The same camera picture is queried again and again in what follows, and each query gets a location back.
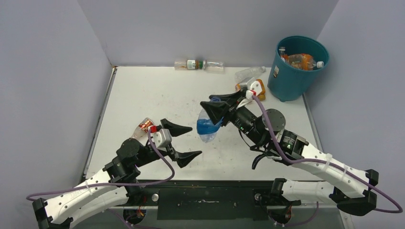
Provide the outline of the crushed blue label bottle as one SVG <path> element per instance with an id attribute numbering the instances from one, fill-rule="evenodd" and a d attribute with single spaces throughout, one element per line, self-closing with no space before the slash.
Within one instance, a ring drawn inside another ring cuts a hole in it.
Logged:
<path id="1" fill-rule="evenodd" d="M 211 142 L 215 139 L 216 132 L 220 129 L 222 120 L 223 119 L 221 119 L 217 124 L 213 124 L 207 112 L 204 109 L 200 111 L 197 119 L 196 129 L 200 139 L 204 143 Z"/>

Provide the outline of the large orange label bottle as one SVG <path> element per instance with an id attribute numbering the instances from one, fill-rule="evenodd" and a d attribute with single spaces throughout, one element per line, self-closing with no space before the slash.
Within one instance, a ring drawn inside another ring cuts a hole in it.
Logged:
<path id="1" fill-rule="evenodd" d="M 312 71 L 324 67 L 323 61 L 316 61 L 313 56 L 305 53 L 283 56 L 286 63 L 296 69 L 304 71 Z"/>

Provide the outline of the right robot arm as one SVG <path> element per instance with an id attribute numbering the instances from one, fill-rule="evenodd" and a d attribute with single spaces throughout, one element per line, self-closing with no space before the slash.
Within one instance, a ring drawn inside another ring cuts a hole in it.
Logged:
<path id="1" fill-rule="evenodd" d="M 232 123 L 242 138 L 252 141 L 250 149 L 259 153 L 252 168 L 267 157 L 319 178 L 318 181 L 276 178 L 269 193 L 274 203 L 307 200 L 334 204 L 355 216 L 364 216 L 376 209 L 377 195 L 372 188 L 378 184 L 377 171 L 355 169 L 318 150 L 305 138 L 286 130 L 285 117 L 276 109 L 254 115 L 246 107 L 251 100 L 250 91 L 211 95 L 209 101 L 201 102 L 201 107 L 214 125 Z"/>

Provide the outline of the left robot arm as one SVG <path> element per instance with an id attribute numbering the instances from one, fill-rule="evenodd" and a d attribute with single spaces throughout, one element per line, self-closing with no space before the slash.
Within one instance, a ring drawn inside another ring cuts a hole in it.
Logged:
<path id="1" fill-rule="evenodd" d="M 101 211 L 117 205 L 137 205 L 142 200 L 142 190 L 171 180 L 175 171 L 165 157 L 176 162 L 180 168 L 188 165 L 201 151 L 180 153 L 171 142 L 173 137 L 192 131 L 192 127 L 174 124 L 162 119 L 160 125 L 147 127 L 148 142 L 143 145 L 135 138 L 126 139 L 116 151 L 116 156 L 102 169 L 78 186 L 49 192 L 53 198 L 44 199 L 44 193 L 27 199 L 32 206 L 40 229 L 70 229 L 77 223 Z M 139 167 L 161 159 L 171 170 L 163 180 L 140 183 Z"/>

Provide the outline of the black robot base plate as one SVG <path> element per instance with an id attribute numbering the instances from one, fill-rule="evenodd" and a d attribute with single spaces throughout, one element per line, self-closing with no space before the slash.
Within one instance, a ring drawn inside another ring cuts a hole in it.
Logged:
<path id="1" fill-rule="evenodd" d="M 153 212 L 158 220 L 267 220 L 301 201 L 272 191 L 273 181 L 174 180 L 145 187 L 123 205 L 123 218 L 139 224 Z"/>

